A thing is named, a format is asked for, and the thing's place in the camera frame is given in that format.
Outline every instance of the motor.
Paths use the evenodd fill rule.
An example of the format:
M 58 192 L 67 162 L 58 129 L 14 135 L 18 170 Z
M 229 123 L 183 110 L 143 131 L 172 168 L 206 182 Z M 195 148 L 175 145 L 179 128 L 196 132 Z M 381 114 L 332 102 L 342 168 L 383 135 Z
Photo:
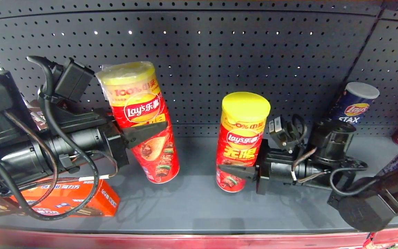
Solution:
M 298 123 L 303 127 L 298 131 Z M 398 216 L 398 170 L 384 176 L 355 180 L 368 165 L 346 156 L 356 128 L 339 120 L 322 119 L 313 125 L 308 143 L 303 118 L 292 122 L 278 117 L 269 132 L 279 149 L 263 139 L 254 167 L 218 165 L 229 174 L 256 182 L 256 193 L 265 194 L 269 180 L 332 191 L 327 203 L 351 227 L 363 232 L 385 228 Z
M 39 90 L 38 102 L 45 114 L 48 129 L 38 131 L 11 74 L 0 71 L 2 196 L 14 194 L 16 197 L 20 189 L 32 186 L 38 180 L 50 176 L 58 180 L 57 174 L 78 172 L 81 165 L 87 163 L 93 170 L 95 182 L 98 182 L 99 175 L 93 160 L 107 157 L 115 164 L 116 170 L 128 165 L 126 148 L 144 142 L 168 125 L 167 122 L 160 122 L 120 130 L 103 109 L 84 113 L 63 109 L 59 104 L 61 101 L 79 101 L 94 72 L 72 59 L 68 59 L 65 65 L 38 56 L 29 56 L 27 59 L 41 66 L 46 75 L 47 80 Z M 97 189 L 96 184 L 93 184 L 93 189 L 78 207 L 90 201 L 90 196 Z M 76 212 L 78 207 L 60 214 L 59 219 Z

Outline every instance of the gray shelf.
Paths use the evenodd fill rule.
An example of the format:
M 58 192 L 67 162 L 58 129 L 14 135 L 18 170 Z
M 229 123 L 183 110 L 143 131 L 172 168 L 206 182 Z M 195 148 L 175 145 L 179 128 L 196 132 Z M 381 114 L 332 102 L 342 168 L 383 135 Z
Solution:
M 0 227 L 64 233 L 135 234 L 254 234 L 337 233 L 354 231 L 337 211 L 326 204 L 329 191 L 271 182 L 266 196 L 255 185 L 229 194 L 215 183 L 216 138 L 177 138 L 181 170 L 172 181 L 150 183 L 133 160 L 109 180 L 120 195 L 114 217 L 67 218 L 40 222 L 30 217 L 0 218 Z M 374 175 L 398 153 L 388 137 L 356 137 L 349 155 L 366 161 L 370 168 L 361 176 Z M 98 161 L 101 173 L 109 172 Z M 398 227 L 398 218 L 391 223 Z

